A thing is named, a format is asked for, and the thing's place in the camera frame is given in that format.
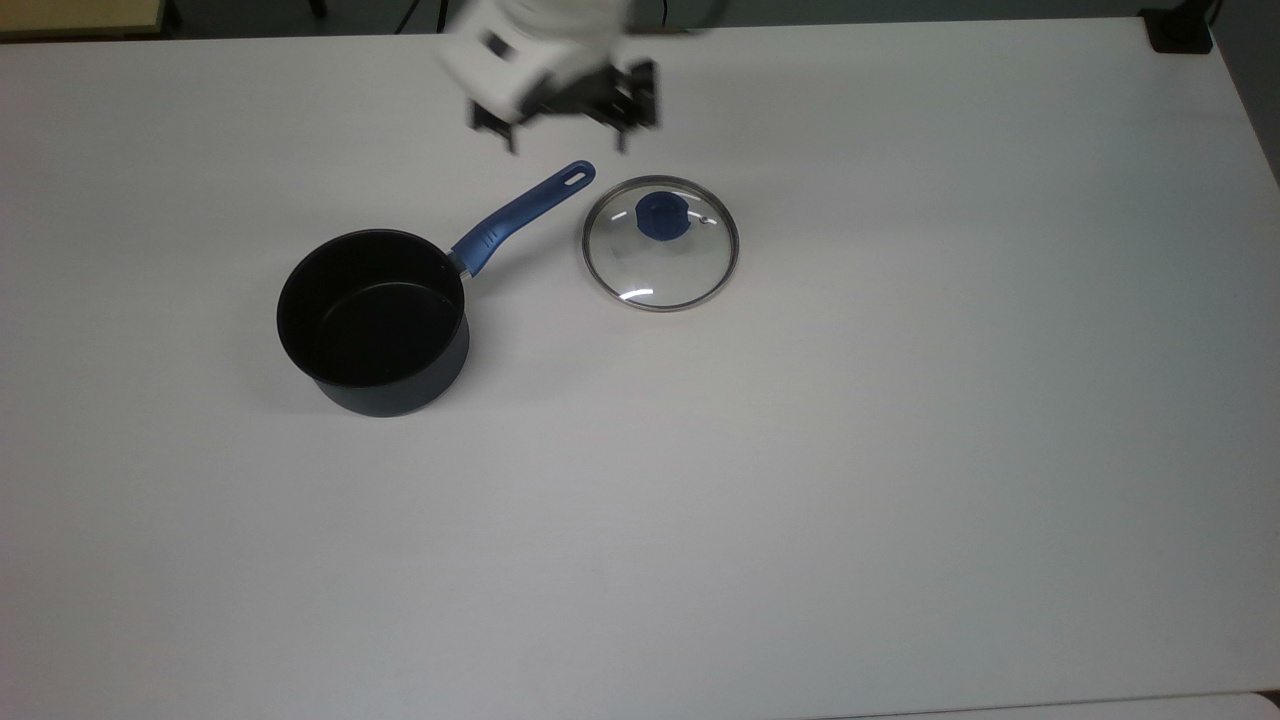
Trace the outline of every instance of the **saucepan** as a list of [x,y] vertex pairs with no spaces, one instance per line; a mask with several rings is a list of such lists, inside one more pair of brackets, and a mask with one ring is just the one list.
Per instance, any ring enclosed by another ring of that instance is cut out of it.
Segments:
[[425,406],[467,359],[462,277],[479,273],[502,241],[594,178],[590,163],[571,163],[449,252],[393,229],[330,240],[298,263],[280,291],[275,324],[285,354],[353,413],[387,418]]

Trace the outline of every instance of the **black cable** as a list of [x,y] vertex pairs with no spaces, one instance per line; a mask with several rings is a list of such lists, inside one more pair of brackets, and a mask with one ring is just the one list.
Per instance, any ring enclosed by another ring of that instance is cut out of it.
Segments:
[[662,0],[662,28],[653,27],[628,27],[627,32],[630,35],[669,35],[672,32],[680,35],[703,35],[721,23],[724,18],[724,12],[728,10],[730,0],[712,0],[710,9],[703,15],[703,19],[691,24],[676,27],[675,29],[667,29],[667,19],[669,15],[668,0]]
[[440,14],[435,17],[435,32],[444,32],[444,20],[449,19],[449,0],[440,0]]
[[408,24],[410,15],[412,15],[413,10],[417,9],[417,3],[419,0],[413,0],[413,3],[408,6],[408,12],[404,13],[404,18],[401,20],[399,27],[396,28],[396,35],[399,35],[401,31],[404,29],[404,26]]

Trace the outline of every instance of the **glass lid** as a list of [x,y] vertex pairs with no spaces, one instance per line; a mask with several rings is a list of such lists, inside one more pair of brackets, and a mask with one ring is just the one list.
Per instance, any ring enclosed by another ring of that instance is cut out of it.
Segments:
[[692,307],[737,264],[737,225],[707,190],[681,178],[630,179],[586,217],[582,256],[604,288],[644,310]]

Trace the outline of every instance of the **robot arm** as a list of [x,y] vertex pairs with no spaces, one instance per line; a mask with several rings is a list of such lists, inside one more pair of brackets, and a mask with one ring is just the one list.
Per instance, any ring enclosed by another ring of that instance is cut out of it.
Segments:
[[654,64],[613,67],[630,0],[474,0],[439,59],[471,99],[471,127],[515,151],[516,126],[544,114],[585,114],[618,131],[655,127]]

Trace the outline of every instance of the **white table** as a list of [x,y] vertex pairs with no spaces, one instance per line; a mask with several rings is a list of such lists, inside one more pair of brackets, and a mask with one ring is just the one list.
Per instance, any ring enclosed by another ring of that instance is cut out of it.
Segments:
[[[1280,192],[1137,19],[637,41],[632,152],[463,126],[426,37],[0,47],[0,716],[777,719],[1280,685]],[[307,251],[598,184],[468,287],[462,377],[351,415]],[[742,229],[672,315],[577,223]]]
[[928,720],[1280,720],[1280,710],[1257,694],[1087,702],[928,715]]

